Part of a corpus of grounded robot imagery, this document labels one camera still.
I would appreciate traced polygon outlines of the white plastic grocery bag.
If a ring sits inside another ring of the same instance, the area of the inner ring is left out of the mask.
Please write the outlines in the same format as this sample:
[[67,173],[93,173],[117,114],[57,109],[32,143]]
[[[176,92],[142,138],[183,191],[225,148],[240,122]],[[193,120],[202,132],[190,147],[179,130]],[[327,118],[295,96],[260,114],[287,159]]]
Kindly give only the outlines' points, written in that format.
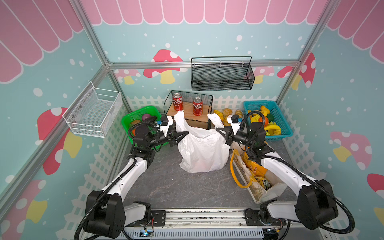
[[188,173],[212,172],[222,169],[227,164],[230,146],[216,131],[224,125],[217,114],[207,114],[207,117],[214,123],[214,129],[191,127],[185,119],[184,111],[174,115],[177,132],[188,132],[178,144],[179,152],[183,157],[180,168]]

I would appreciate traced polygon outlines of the canvas tote bag yellow handles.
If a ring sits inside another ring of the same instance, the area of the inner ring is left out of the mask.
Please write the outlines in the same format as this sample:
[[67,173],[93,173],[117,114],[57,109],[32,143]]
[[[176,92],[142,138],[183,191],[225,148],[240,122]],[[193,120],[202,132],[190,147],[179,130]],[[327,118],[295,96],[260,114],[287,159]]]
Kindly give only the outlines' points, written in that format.
[[241,147],[233,144],[231,149],[231,175],[238,187],[248,190],[256,204],[278,198],[287,189],[287,184],[271,171],[251,161]]

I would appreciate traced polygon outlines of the purple onion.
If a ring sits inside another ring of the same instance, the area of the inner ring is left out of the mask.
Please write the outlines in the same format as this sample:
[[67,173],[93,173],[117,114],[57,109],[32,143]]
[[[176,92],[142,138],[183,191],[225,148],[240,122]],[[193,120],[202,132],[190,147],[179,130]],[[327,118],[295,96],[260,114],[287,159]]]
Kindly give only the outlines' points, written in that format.
[[146,121],[146,120],[149,119],[150,117],[152,117],[152,115],[150,115],[150,114],[143,114],[143,115],[142,115],[142,121]]

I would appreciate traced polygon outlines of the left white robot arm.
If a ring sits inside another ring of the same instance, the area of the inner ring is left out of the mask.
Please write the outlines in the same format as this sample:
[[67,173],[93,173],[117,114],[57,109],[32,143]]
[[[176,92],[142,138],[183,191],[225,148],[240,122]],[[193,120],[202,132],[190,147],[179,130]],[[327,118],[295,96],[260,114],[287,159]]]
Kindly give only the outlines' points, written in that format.
[[91,191],[86,200],[86,211],[78,225],[74,239],[80,239],[81,231],[91,233],[92,240],[99,237],[111,239],[126,234],[125,227],[137,223],[146,228],[154,224],[152,207],[149,203],[136,201],[124,206],[124,200],[138,178],[152,164],[155,154],[165,143],[178,145],[187,131],[177,132],[172,124],[143,121],[129,128],[133,139],[128,163],[123,170],[103,189]]

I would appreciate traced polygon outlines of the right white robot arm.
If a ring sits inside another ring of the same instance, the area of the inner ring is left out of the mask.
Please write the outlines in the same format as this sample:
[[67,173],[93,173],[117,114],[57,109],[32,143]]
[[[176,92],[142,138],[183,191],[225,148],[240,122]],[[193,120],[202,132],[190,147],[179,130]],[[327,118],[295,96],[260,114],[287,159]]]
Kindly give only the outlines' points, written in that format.
[[249,133],[235,133],[232,127],[216,128],[216,131],[226,140],[227,145],[233,142],[244,145],[249,160],[267,169],[297,196],[295,202],[269,200],[262,204],[264,218],[291,220],[314,230],[338,217],[339,211],[331,185],[325,180],[317,181],[307,176],[283,160],[265,142],[264,132],[252,130]]

